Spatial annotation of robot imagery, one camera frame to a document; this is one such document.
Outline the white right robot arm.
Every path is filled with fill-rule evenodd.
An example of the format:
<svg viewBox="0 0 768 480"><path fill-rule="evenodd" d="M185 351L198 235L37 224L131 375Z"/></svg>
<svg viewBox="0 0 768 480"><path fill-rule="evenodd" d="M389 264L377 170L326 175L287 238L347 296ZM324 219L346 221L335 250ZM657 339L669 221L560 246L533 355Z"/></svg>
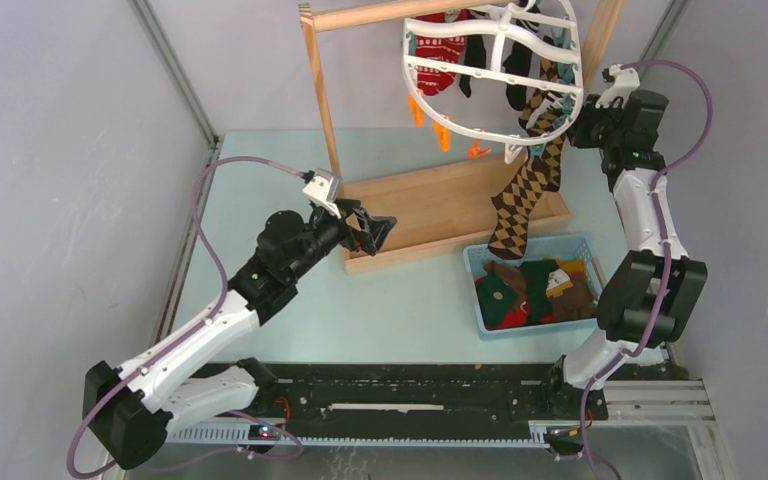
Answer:
<svg viewBox="0 0 768 480"><path fill-rule="evenodd" d="M666 162L655 150L667 105L648 90L610 100L591 94L568 131L574 147L600 153L628 252L599 296L596 328L541 383L543 408L553 417L586 411L620 366L678 340L707 281L706 264L691 259L678 238Z"/></svg>

